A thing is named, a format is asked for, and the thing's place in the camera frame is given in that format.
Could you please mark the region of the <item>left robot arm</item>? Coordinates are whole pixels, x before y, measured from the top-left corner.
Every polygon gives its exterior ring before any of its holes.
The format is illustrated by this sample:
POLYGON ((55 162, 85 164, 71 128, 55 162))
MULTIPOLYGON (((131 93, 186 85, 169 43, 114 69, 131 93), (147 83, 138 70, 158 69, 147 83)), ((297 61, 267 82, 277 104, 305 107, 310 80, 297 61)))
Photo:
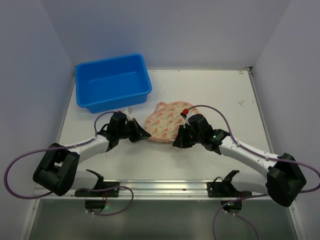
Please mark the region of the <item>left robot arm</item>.
POLYGON ((91 139, 71 146, 50 145, 33 173, 33 181, 57 196, 69 190, 77 190, 83 196, 108 191, 101 174, 90 169, 79 171, 78 165, 112 150, 121 140, 136 143, 151 137, 135 118, 124 112, 111 114, 109 122, 100 130, 96 129, 91 139))

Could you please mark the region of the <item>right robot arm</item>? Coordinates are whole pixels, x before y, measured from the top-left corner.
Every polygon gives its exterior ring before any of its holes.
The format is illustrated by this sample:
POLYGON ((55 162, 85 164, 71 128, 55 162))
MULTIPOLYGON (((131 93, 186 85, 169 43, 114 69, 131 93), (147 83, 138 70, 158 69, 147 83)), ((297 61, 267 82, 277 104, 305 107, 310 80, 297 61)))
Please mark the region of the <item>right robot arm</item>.
POLYGON ((307 181, 290 154, 281 156, 258 150, 222 129, 214 129, 202 114, 183 114, 173 146, 181 149, 196 144, 218 155, 232 158, 255 170, 253 174, 232 170, 221 181, 207 185, 210 198, 249 197, 253 193, 270 196, 277 204, 289 207, 307 181))

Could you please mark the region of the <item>floral mesh laundry bag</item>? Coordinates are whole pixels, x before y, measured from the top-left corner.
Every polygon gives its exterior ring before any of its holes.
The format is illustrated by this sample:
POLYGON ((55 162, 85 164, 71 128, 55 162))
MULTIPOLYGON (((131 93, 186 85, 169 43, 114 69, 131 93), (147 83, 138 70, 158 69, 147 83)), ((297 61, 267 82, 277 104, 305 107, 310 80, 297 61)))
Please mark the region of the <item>floral mesh laundry bag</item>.
POLYGON ((185 101, 159 102, 155 111, 145 121, 144 128, 151 135, 149 140, 160 143, 174 142, 179 126, 184 124, 181 112, 192 106, 185 101))

